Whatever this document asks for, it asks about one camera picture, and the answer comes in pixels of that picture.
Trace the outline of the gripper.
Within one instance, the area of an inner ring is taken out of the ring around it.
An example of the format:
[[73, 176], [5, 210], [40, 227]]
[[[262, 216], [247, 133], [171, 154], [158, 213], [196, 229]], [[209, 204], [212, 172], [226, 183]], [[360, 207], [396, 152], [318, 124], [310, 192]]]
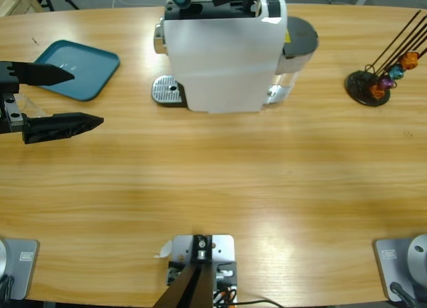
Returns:
[[1, 62], [1, 134], [22, 132], [25, 144], [67, 139], [95, 129], [104, 118], [86, 113], [59, 113], [30, 118], [21, 114], [15, 94], [19, 85], [50, 86], [74, 80], [52, 64]]

